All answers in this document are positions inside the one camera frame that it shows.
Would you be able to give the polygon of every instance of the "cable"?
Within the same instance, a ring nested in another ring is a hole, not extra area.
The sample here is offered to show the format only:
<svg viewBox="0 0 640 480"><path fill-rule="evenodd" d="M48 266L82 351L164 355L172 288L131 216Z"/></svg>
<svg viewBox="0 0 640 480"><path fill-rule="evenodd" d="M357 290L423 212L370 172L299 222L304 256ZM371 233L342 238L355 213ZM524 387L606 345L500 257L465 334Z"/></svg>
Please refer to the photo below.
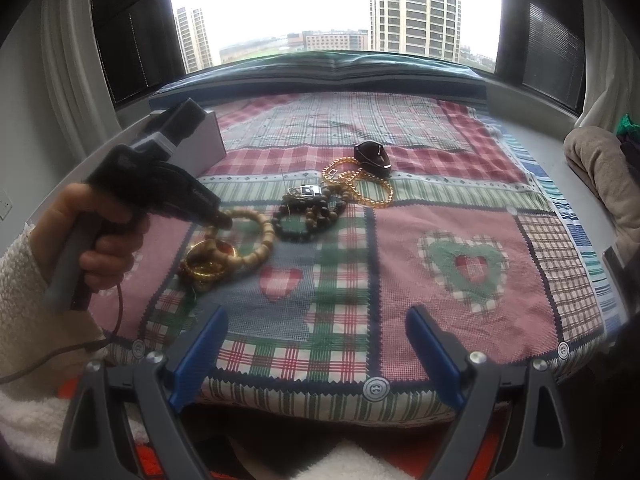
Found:
<svg viewBox="0 0 640 480"><path fill-rule="evenodd" d="M53 350L46 354L43 358L37 360L31 366L16 372L15 374L7 375L5 377L0 377L0 385L11 383L17 379L24 377L25 375L30 374L35 369L40 368L44 363L53 359L56 356L61 354L66 354L68 352L73 352L75 350L85 349L89 352L97 352L101 348L113 343L116 335L118 334L118 330L120 329L120 323L122 322L122 314L124 312L124 302L122 299L122 289L120 288L120 284L116 285L118 289L118 320L116 321L116 326L113 329L113 332L109 334L105 339L100 339L100 341L88 341L86 343L78 343L75 345L63 346L62 348L58 348L57 350Z"/></svg>

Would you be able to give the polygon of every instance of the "person's arm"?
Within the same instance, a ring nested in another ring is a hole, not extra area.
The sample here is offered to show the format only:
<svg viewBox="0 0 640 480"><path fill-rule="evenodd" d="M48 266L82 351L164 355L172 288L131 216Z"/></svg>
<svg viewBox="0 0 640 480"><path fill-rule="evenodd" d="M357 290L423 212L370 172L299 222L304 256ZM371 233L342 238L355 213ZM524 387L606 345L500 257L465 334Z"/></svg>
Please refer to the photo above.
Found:
<svg viewBox="0 0 640 480"><path fill-rule="evenodd" d="M131 212L112 196L73 184L60 193L36 227L25 231L0 259L0 377L28 367L57 348L102 338L88 312L60 314L42 305L58 255L82 211L97 212L121 224L131 218ZM85 282L95 291L120 283L147 229L148 218L144 218L129 234L100 238L95 250L80 257ZM60 384L78 375L91 357L84 350L63 354L0 388L20 400L50 396Z"/></svg>

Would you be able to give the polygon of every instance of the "blue gripper pad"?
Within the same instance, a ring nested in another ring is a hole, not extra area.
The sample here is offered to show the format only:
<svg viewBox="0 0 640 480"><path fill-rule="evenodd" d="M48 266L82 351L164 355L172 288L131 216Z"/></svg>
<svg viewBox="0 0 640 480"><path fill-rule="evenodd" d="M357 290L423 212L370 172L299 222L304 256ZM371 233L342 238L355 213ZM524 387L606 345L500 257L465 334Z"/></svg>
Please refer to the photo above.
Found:
<svg viewBox="0 0 640 480"><path fill-rule="evenodd" d="M456 411L461 410L465 405L460 383L463 363L457 364L445 346L455 351L462 345L452 334L440 330L423 306L412 306L404 321L406 336L440 400Z"/></svg>
<svg viewBox="0 0 640 480"><path fill-rule="evenodd" d="M228 317L221 306L214 307L188 332L180 334L167 351L164 386L168 402L180 413L193 402L218 357L228 329Z"/></svg>

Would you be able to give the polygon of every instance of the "screw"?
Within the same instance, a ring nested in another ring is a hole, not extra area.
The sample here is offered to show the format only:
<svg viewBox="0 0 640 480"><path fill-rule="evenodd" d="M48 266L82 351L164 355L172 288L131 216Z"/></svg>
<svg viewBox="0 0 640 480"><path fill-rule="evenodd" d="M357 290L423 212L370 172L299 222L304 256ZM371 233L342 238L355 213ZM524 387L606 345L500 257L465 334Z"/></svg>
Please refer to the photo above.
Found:
<svg viewBox="0 0 640 480"><path fill-rule="evenodd" d="M469 360L476 365L481 365L484 364L486 362L486 355L484 355L482 352L471 352L471 354L469 354Z"/></svg>
<svg viewBox="0 0 640 480"><path fill-rule="evenodd" d="M539 372L544 372L549 368L544 359L533 359L533 367Z"/></svg>
<svg viewBox="0 0 640 480"><path fill-rule="evenodd" d="M101 366L102 366L102 363L100 361L89 361L84 367L84 369L87 372L97 372Z"/></svg>
<svg viewBox="0 0 640 480"><path fill-rule="evenodd" d="M162 361L162 359L164 359L164 354L162 354L162 352L159 352L157 350L153 350L152 352L149 352L146 355L146 360L149 361L150 363L159 363Z"/></svg>

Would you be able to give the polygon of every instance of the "red heart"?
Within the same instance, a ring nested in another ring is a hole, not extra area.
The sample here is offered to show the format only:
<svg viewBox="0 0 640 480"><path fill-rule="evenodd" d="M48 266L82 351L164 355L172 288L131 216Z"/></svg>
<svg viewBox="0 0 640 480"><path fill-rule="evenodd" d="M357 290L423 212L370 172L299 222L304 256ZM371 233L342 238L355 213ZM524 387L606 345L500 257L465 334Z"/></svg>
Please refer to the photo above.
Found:
<svg viewBox="0 0 640 480"><path fill-rule="evenodd" d="M301 279L300 269L275 269L266 266L260 271L260 290L273 303L286 298Z"/></svg>
<svg viewBox="0 0 640 480"><path fill-rule="evenodd" d="M482 283L486 279L489 266L482 256L460 254L455 259L456 269L471 283Z"/></svg>

